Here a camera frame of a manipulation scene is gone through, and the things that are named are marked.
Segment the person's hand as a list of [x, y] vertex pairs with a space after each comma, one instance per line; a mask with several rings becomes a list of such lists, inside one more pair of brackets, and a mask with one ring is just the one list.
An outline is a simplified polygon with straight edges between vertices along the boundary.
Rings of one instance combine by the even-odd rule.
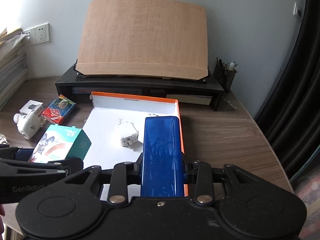
[[0, 239], [3, 239], [2, 234], [4, 233], [4, 224], [3, 224], [3, 217], [5, 216], [5, 209], [3, 205], [0, 205]]

